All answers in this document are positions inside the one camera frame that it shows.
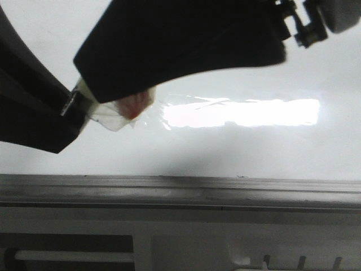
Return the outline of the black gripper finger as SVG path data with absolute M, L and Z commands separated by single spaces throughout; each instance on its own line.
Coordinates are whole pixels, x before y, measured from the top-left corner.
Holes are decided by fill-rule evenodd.
M 107 103 L 199 72 L 280 64 L 286 38 L 265 1 L 112 1 L 74 64 Z
M 85 113 L 34 56 L 1 12 L 1 141 L 58 154 L 80 134 Z

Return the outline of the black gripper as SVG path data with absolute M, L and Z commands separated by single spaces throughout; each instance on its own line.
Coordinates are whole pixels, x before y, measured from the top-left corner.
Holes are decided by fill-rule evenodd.
M 283 19 L 292 17 L 297 33 L 294 39 L 299 47 L 308 48 L 328 38 L 327 31 L 340 34 L 360 22 L 360 1 L 303 1 L 309 23 L 304 25 L 296 11 L 295 1 L 276 1 Z

